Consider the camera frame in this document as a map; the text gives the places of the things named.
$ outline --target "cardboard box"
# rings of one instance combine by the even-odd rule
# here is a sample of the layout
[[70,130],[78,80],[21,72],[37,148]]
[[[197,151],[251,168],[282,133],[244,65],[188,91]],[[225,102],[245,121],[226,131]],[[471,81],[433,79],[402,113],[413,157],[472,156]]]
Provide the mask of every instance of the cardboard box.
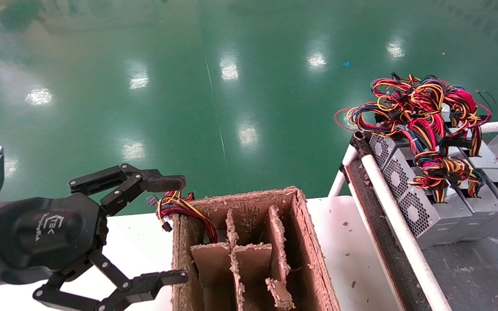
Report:
[[225,234],[174,215],[174,311],[340,311],[303,193],[295,187],[194,201]]

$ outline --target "cardboard divider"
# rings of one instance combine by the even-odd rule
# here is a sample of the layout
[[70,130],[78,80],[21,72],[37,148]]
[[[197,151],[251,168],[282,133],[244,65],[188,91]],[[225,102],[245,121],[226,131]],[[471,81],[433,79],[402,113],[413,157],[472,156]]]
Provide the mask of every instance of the cardboard divider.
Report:
[[230,245],[217,243],[191,246],[202,287],[217,287],[232,281]]
[[278,207],[272,205],[268,209],[268,217],[265,225],[265,234],[262,241],[272,245],[270,260],[270,275],[273,279],[281,282],[287,281],[287,274],[291,269],[285,258],[285,228],[278,216]]
[[238,311],[274,310],[274,301],[268,294],[265,280],[269,275],[271,244],[235,246],[232,251],[233,274],[239,274],[243,292],[237,297]]
[[295,304],[291,294],[287,291],[284,282],[275,279],[267,278],[265,280],[266,287],[274,299],[274,307],[277,311],[288,311],[295,309]]
[[236,225],[233,221],[233,212],[232,209],[229,209],[226,214],[226,235],[228,239],[228,243],[233,246],[237,244],[237,240],[239,240],[239,235],[236,232]]

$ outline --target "fan grille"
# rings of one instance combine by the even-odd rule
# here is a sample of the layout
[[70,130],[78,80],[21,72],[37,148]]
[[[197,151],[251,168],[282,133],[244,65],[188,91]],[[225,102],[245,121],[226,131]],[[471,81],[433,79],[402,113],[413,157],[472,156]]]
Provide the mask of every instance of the fan grille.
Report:
[[392,158],[383,170],[383,177],[386,179],[391,193],[395,198],[400,199],[403,193],[409,189],[409,177],[403,171],[401,163],[396,158]]
[[399,203],[399,208],[415,237],[420,236],[420,234],[429,228],[430,216],[416,193],[407,193]]
[[381,168],[388,160],[389,146],[387,145],[386,138],[380,135],[372,134],[370,138],[370,147],[374,153],[376,163]]

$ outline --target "green epoxy floor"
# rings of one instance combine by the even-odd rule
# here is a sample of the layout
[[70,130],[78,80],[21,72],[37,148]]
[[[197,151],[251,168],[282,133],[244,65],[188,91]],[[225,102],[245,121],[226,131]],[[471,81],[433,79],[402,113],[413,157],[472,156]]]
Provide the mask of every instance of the green epoxy floor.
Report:
[[0,0],[0,199],[123,162],[196,197],[324,197],[350,136],[333,114],[391,71],[498,101],[498,0]]

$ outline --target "bundle of cables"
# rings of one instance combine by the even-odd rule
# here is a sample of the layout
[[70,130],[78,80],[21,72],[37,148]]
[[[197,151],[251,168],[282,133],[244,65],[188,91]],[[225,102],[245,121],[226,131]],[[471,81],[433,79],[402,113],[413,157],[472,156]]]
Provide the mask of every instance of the bundle of cables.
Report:
[[167,232],[172,231],[172,227],[168,221],[172,219],[173,214],[180,214],[199,219],[205,225],[205,231],[209,237],[210,243],[218,242],[216,228],[210,220],[198,211],[189,201],[195,200],[194,194],[190,193],[188,197],[182,198],[181,191],[168,191],[160,200],[150,197],[150,205],[156,206],[156,215],[159,217],[162,227]]
[[[391,75],[391,79],[375,79],[370,83],[376,101],[339,110],[334,115],[336,123],[353,130],[338,121],[338,115],[346,111],[348,124],[362,132],[408,138],[415,165],[424,172],[410,183],[430,189],[436,203],[444,202],[447,181],[451,186],[458,186],[468,179],[468,195],[477,197],[479,187],[485,183],[483,177],[467,161],[449,159],[447,155],[449,146],[455,146],[468,148],[469,156],[478,156],[482,143],[480,126],[491,118],[490,110],[476,102],[462,87],[450,85],[435,76],[419,79],[410,74],[409,78],[402,79],[395,73]],[[478,94],[489,106],[486,98]],[[449,122],[443,118],[444,104],[450,110]],[[486,111],[486,116],[478,115],[478,106]],[[367,112],[374,113],[375,122],[365,121]]]

